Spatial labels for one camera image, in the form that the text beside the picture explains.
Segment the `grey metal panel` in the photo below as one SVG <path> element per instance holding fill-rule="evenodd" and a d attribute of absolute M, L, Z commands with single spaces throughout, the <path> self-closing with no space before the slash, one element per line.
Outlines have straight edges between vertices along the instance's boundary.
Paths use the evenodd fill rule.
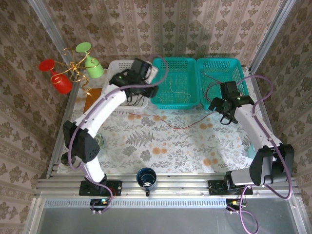
<path fill-rule="evenodd" d="M 239 212 L 226 208 L 46 208 L 34 199 L 23 234 L 312 234 L 298 197 L 249 197 Z"/>

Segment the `green plastic wine glass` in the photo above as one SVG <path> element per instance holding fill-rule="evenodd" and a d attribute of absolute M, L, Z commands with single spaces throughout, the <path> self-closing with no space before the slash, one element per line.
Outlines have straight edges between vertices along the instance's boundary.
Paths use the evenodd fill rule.
<path fill-rule="evenodd" d="M 76 46 L 76 51 L 78 53 L 85 53 L 83 59 L 85 66 L 90 78 L 99 78 L 104 74 L 104 69 L 102 68 L 99 60 L 90 55 L 92 45 L 89 42 L 82 42 Z"/>

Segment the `dark blue mug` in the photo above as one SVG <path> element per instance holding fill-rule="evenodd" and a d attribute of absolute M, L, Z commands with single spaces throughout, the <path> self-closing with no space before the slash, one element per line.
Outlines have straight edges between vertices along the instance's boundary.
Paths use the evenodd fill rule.
<path fill-rule="evenodd" d="M 140 188 L 145 191 L 147 197 L 150 196 L 151 190 L 156 186 L 156 173 L 152 168 L 142 168 L 136 175 L 136 181 Z"/>

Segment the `red plastic wine glass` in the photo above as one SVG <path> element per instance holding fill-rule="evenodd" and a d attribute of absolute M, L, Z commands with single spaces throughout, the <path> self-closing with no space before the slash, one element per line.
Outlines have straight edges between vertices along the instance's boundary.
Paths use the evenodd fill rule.
<path fill-rule="evenodd" d="M 55 89 L 61 94 L 67 94 L 71 92 L 73 84 L 66 75 L 57 73 L 54 70 L 55 64 L 53 59 L 46 59 L 40 63 L 39 70 L 42 72 L 50 72 L 51 83 Z"/>

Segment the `small black circuit board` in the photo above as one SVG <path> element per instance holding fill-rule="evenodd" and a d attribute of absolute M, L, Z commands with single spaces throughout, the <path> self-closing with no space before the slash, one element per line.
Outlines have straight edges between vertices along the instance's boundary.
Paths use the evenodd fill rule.
<path fill-rule="evenodd" d="M 109 206 L 110 200 L 108 198 L 91 199 L 90 209 L 95 213 L 103 213 Z"/>
<path fill-rule="evenodd" d="M 240 202 L 240 199 L 226 199 L 226 209 L 230 212 L 238 212 L 240 205 L 241 207 L 246 207 L 246 200 L 243 199 L 242 202 Z"/>

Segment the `aluminium frame rail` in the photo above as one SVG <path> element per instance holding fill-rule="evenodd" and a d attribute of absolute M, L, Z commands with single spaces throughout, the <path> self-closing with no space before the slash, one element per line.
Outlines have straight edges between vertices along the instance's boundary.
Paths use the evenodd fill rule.
<path fill-rule="evenodd" d="M 145 191 L 138 185 L 135 174 L 108 174 L 109 180 L 122 181 L 121 196 L 117 198 L 145 198 Z M 210 198 L 208 181 L 222 180 L 223 174 L 212 173 L 160 173 L 150 198 Z M 83 175 L 55 174 L 40 179 L 35 197 L 76 198 Z"/>

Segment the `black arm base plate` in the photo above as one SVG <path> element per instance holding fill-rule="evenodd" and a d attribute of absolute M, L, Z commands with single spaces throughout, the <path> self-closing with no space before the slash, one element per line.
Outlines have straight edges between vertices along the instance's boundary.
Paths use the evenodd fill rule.
<path fill-rule="evenodd" d="M 210 195 L 242 195 L 243 185 L 233 185 L 227 180 L 209 180 L 208 189 Z"/>
<path fill-rule="evenodd" d="M 121 196 L 122 181 L 108 180 L 106 186 L 112 191 L 113 196 Z M 107 189 L 95 185 L 90 181 L 82 181 L 79 188 L 80 196 L 110 196 Z"/>

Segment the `small dark cup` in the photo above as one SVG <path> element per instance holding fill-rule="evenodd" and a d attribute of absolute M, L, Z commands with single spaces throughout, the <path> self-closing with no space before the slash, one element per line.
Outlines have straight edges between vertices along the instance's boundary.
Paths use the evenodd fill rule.
<path fill-rule="evenodd" d="M 70 167 L 68 152 L 65 152 L 62 154 L 60 161 L 64 166 Z M 74 165 L 75 161 L 76 161 L 76 157 L 71 156 L 71 164 L 72 165 Z"/>

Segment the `white plastic basket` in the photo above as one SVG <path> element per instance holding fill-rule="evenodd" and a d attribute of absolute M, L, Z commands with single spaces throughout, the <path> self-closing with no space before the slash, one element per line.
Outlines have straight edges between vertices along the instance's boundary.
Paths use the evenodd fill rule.
<path fill-rule="evenodd" d="M 107 69 L 107 73 L 104 78 L 104 84 L 102 88 L 101 94 L 105 94 L 109 92 L 107 86 L 109 85 L 109 80 L 115 75 L 116 73 L 120 73 L 126 69 L 130 69 L 132 67 L 134 60 L 114 60 L 109 64 Z M 132 101 L 124 101 L 120 104 L 116 109 L 115 112 L 131 112 L 131 113 L 142 113 L 143 110 L 147 107 L 149 103 L 149 99 L 142 95 L 137 95 L 132 97 Z"/>

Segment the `aluminium frame post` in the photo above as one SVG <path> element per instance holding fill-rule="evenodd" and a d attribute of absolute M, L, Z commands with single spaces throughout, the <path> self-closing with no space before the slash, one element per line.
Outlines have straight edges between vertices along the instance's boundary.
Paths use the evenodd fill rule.
<path fill-rule="evenodd" d="M 63 49 L 67 48 L 65 41 L 63 40 L 61 33 L 56 27 L 51 14 L 48 12 L 42 0 L 28 0 L 36 15 L 41 21 L 44 29 L 50 36 L 52 42 L 56 46 L 58 52 L 61 54 L 65 63 L 69 64 L 72 56 L 70 54 L 64 54 Z"/>
<path fill-rule="evenodd" d="M 272 20 L 266 35 L 261 42 L 259 49 L 257 50 L 252 62 L 249 66 L 249 72 L 253 75 L 256 73 L 261 62 L 263 61 L 265 55 L 267 54 L 269 48 L 271 47 L 273 41 L 275 40 L 278 32 L 283 26 L 285 20 L 287 19 L 290 11 L 295 4 L 295 0 L 282 0 L 282 3 Z"/>

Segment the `orange wooden board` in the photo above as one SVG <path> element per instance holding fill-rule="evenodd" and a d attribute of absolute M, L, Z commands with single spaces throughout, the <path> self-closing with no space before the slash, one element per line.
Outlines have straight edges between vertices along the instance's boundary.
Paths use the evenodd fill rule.
<path fill-rule="evenodd" d="M 84 113 L 93 105 L 93 103 L 100 97 L 102 92 L 101 88 L 92 88 L 90 94 L 87 95 L 85 105 L 84 105 Z"/>

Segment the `floral tablecloth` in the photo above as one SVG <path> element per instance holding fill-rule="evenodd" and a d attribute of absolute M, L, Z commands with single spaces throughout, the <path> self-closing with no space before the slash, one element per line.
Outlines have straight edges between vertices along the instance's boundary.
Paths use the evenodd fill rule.
<path fill-rule="evenodd" d="M 242 124 L 220 124 L 221 116 L 201 105 L 188 110 L 159 109 L 149 103 L 142 113 L 113 112 L 97 133 L 105 137 L 98 154 L 108 174 L 223 173 L 248 167 L 251 144 Z"/>

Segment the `teal plastic basket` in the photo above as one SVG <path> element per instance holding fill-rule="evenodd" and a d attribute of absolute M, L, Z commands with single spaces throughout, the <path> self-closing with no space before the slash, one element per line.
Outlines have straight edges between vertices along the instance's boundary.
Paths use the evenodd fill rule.
<path fill-rule="evenodd" d="M 241 95 L 248 95 L 241 63 L 236 58 L 199 58 L 196 61 L 200 103 L 208 110 L 214 98 L 222 98 L 220 84 L 235 81 Z"/>
<path fill-rule="evenodd" d="M 158 74 L 153 83 L 158 85 L 157 95 L 151 103 L 159 109 L 191 109 L 200 102 L 196 60 L 193 58 L 156 58 L 153 66 Z"/>

